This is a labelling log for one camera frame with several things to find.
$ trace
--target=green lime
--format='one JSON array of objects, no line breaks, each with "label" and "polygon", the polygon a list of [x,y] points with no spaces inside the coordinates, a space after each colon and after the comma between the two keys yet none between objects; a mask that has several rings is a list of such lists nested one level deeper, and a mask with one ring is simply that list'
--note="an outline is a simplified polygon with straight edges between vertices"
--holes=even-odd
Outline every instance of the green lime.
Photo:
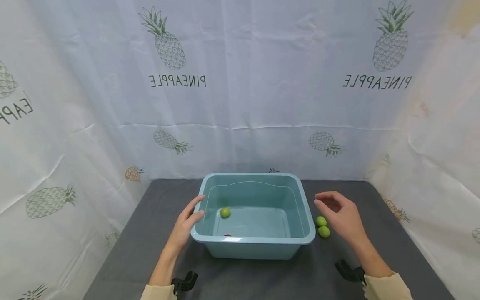
[{"label": "green lime", "polygon": [[327,219],[322,216],[318,216],[315,222],[317,223],[318,227],[327,226]]},{"label": "green lime", "polygon": [[226,218],[230,216],[230,209],[228,207],[224,207],[220,210],[220,215],[222,218]]},{"label": "green lime", "polygon": [[322,226],[318,228],[318,234],[322,238],[328,238],[330,236],[330,229],[327,226]]}]

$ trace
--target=gray tabletop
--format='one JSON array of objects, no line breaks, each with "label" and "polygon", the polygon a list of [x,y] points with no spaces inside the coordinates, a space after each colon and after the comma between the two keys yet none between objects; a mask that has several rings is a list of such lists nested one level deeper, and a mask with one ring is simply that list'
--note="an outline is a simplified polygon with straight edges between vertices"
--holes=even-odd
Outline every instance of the gray tabletop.
[{"label": "gray tabletop", "polygon": [[[167,242],[178,214],[198,194],[201,180],[155,180],[135,209],[105,260],[85,300],[138,300]],[[339,191],[354,201],[372,243],[387,264],[399,272],[415,300],[453,299],[376,189],[363,181],[302,181],[307,199]],[[312,216],[319,216],[310,201]],[[175,277],[198,274],[195,287],[179,299],[365,299],[361,283],[344,280],[334,263],[358,260],[333,230],[316,237],[289,261],[218,259],[191,240],[180,256]]]}]

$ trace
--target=beige sleeve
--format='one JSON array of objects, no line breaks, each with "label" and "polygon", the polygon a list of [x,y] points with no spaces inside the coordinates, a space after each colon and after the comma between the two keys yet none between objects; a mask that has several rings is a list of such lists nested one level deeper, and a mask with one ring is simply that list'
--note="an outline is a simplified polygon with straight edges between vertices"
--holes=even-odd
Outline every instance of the beige sleeve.
[{"label": "beige sleeve", "polygon": [[168,287],[146,285],[140,300],[177,300],[173,294],[173,284]]},{"label": "beige sleeve", "polygon": [[398,273],[381,278],[365,275],[365,281],[367,286],[363,290],[368,300],[413,300],[410,290]]}]

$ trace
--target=light blue plastic tub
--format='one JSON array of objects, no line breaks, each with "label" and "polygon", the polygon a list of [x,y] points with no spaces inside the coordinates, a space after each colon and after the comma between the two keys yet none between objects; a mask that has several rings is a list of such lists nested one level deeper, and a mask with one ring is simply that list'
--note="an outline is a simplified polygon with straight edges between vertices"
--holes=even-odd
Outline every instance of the light blue plastic tub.
[{"label": "light blue plastic tub", "polygon": [[[205,215],[191,235],[214,257],[290,259],[315,237],[305,192],[293,174],[214,173],[204,178],[199,195],[206,197],[194,212]],[[220,216],[222,207],[230,208],[229,217]]]}]

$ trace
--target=black clamp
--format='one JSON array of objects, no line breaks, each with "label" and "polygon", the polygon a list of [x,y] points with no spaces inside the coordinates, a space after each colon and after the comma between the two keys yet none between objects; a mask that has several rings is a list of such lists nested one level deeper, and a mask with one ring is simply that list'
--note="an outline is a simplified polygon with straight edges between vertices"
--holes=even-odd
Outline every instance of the black clamp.
[{"label": "black clamp", "polygon": [[187,273],[185,279],[174,278],[172,284],[174,285],[173,293],[186,292],[193,288],[197,281],[198,274],[192,271]]},{"label": "black clamp", "polygon": [[343,279],[350,281],[350,282],[363,282],[367,285],[365,281],[365,271],[362,267],[356,267],[352,269],[349,264],[345,260],[341,260],[335,263],[336,270],[340,273]]}]

